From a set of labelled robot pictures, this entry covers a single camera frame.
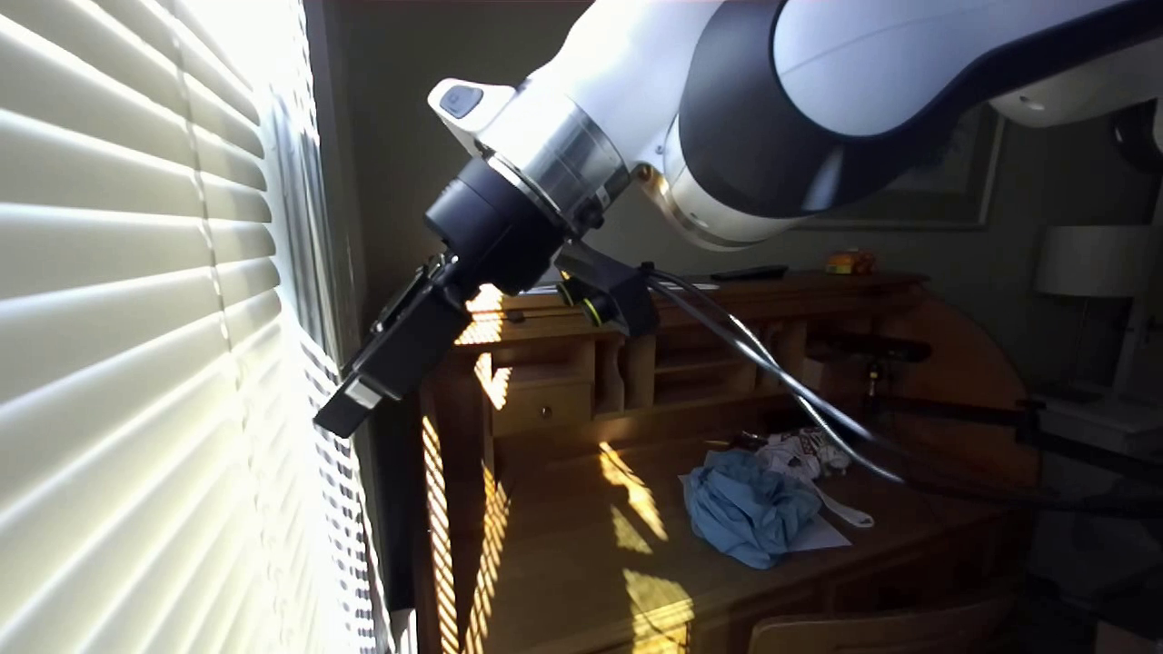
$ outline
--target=cable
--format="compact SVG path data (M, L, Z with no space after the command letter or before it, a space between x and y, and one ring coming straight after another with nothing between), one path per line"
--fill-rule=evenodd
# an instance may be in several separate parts
M1111 498L1051 498L1051 495L1006 495L1006 492L986 492L986 486L950 486L950 485L927 485L918 478L901 478L896 470L875 464L874 459L866 459L862 451L856 451L840 434L856 434L874 449L896 451L896 456L909 456L886 441L880 441L869 427L862 427L857 417L850 417L846 412L840 412L838 405L830 405L827 395L817 395L816 389L809 389L795 375L788 375L772 349L755 340L754 327L747 327L734 312L727 312L723 304L708 302L701 290L694 290L691 284L650 268L650 287L661 290L675 308L684 308L691 320L697 320L701 327L708 327L721 341L727 341L734 353L743 353L747 359L754 359L761 371L769 371L772 378L780 378L794 399L803 409L803 413L845 451L850 456L862 470L869 470L874 478L898 485L898 486L918 486L927 495L944 495L944 498L962 498L962 501L986 501L986 504L1011 504L1011 508L1056 508L1056 514L1085 514L1085 515L1115 515L1115 521L1161 521L1163 515L1163 501L1111 501Z

